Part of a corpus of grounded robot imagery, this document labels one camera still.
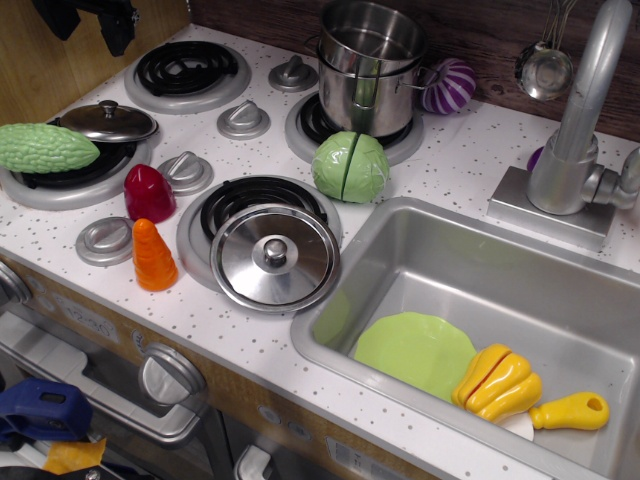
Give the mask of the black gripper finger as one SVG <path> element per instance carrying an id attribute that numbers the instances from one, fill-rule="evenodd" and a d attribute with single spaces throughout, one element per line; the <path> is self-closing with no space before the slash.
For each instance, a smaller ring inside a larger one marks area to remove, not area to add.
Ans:
<path id="1" fill-rule="evenodd" d="M 68 40 L 80 24 L 77 8 L 68 1 L 33 0 L 33 6 L 51 32 L 60 40 Z"/>
<path id="2" fill-rule="evenodd" d="M 124 13 L 101 13 L 98 15 L 101 34 L 113 57 L 123 56 L 129 44 L 136 37 L 139 21 L 137 9 Z"/>

